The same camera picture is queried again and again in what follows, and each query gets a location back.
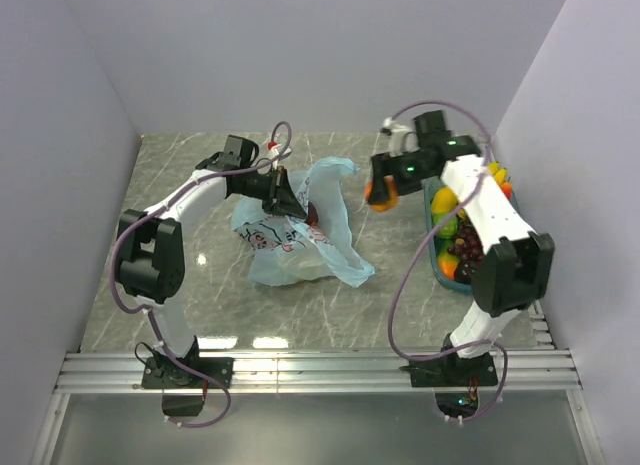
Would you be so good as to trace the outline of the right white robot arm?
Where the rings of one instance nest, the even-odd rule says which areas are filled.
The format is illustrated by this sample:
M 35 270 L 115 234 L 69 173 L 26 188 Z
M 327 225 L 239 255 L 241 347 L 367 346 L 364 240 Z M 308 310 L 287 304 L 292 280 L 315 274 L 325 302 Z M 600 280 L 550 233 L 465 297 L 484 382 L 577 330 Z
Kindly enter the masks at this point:
M 519 215 L 490 174 L 488 151 L 469 135 L 453 135 L 443 111 L 423 113 L 412 126 L 389 117 L 381 132 L 390 143 L 371 158 L 368 204 L 389 208 L 437 177 L 457 200 L 447 217 L 464 211 L 482 246 L 483 259 L 471 278 L 472 304 L 436 356 L 444 379 L 462 384 L 506 325 L 545 295 L 555 244 Z

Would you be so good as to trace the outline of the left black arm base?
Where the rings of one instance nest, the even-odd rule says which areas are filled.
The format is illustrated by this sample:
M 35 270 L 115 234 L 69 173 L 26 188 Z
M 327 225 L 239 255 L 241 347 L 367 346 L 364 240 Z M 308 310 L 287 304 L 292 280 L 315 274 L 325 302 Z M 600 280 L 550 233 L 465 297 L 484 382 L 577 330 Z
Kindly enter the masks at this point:
M 231 384 L 233 365 L 234 359 L 231 357 L 196 357 L 189 363 L 191 368 L 214 378 L 225 387 Z M 207 392 L 220 389 L 178 367 L 162 354 L 146 360 L 141 388 L 162 392 L 162 411 L 170 418 L 197 417 L 203 411 Z

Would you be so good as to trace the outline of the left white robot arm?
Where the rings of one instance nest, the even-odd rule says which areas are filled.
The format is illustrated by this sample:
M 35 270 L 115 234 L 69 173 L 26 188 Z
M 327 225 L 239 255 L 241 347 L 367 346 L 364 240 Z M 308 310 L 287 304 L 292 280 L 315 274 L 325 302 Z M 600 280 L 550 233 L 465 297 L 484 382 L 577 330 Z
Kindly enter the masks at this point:
M 189 178 L 159 203 L 144 211 L 129 209 L 119 220 L 110 260 L 110 288 L 134 298 L 125 313 L 144 313 L 158 343 L 145 370 L 187 388 L 207 377 L 201 370 L 198 340 L 177 300 L 185 277 L 184 235 L 203 215 L 231 195 L 256 199 L 269 215 L 305 220 L 307 207 L 295 197 L 281 160 L 287 143 L 271 141 L 268 154 L 258 145 L 230 135 L 223 150 L 202 160 Z

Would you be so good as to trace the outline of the orange fake persimmon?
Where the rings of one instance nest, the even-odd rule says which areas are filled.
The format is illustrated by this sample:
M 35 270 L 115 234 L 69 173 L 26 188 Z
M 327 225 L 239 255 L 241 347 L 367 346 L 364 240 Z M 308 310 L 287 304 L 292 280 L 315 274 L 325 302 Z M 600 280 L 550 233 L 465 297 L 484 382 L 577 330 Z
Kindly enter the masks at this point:
M 365 187 L 364 200 L 375 212 L 386 212 L 399 203 L 399 194 L 393 178 L 385 177 L 384 186 L 380 189 L 374 187 L 374 182 L 369 181 Z

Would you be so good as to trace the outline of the light blue plastic bag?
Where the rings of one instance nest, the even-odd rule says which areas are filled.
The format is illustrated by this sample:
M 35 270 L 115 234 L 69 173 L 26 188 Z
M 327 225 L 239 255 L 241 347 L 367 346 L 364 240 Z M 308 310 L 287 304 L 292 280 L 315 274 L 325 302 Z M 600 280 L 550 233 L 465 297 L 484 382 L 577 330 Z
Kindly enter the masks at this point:
M 352 246 L 353 235 L 341 190 L 341 180 L 359 171 L 350 159 L 329 157 L 310 169 L 294 171 L 289 181 L 296 199 L 312 205 L 318 222 L 266 214 L 256 199 L 236 204 L 231 229 L 253 250 L 248 279 L 271 287 L 335 277 L 359 287 L 375 268 Z

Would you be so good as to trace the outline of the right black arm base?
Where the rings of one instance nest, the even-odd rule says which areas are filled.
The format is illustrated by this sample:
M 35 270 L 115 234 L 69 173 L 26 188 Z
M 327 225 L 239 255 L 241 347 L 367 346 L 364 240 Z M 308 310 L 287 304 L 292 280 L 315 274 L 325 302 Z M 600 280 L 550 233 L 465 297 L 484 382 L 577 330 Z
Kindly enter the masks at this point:
M 413 388 L 460 388 L 436 392 L 435 402 L 445 418 L 465 421 L 479 413 L 479 388 L 499 384 L 492 356 L 485 353 L 463 359 L 457 354 L 432 361 L 409 361 L 400 370 L 409 374 Z

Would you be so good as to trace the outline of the red fake apple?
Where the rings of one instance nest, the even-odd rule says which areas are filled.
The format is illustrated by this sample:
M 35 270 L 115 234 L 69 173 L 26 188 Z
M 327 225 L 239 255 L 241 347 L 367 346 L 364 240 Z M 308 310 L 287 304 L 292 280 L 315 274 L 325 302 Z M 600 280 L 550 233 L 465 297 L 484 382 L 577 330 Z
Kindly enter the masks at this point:
M 307 218 L 305 223 L 309 226 L 316 226 L 319 222 L 319 215 L 312 202 L 308 203 Z

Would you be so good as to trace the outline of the yellow fake mango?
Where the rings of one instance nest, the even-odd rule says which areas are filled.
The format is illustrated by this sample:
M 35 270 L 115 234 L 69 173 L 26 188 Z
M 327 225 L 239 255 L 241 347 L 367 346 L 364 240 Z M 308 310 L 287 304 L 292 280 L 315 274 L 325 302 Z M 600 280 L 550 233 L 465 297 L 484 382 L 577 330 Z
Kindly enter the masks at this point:
M 440 188 L 433 196 L 430 205 L 432 215 L 448 214 L 458 206 L 458 198 L 448 187 Z

